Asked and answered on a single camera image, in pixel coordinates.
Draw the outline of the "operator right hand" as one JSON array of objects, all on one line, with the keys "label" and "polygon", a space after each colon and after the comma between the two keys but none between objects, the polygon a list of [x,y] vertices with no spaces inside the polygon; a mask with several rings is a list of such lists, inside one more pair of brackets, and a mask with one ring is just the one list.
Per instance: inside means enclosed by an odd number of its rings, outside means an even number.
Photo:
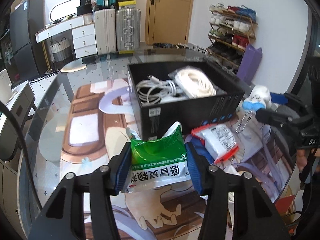
[{"label": "operator right hand", "polygon": [[[315,153],[315,156],[319,157],[319,153],[320,153],[320,149],[318,148]],[[296,161],[297,161],[297,166],[298,166],[299,171],[302,171],[303,168],[307,165],[307,158],[306,158],[305,154],[306,154],[305,150],[303,150],[303,149],[297,150]],[[318,165],[316,168],[316,172],[319,172],[319,171],[320,171],[320,169],[319,169],[319,165]]]}]

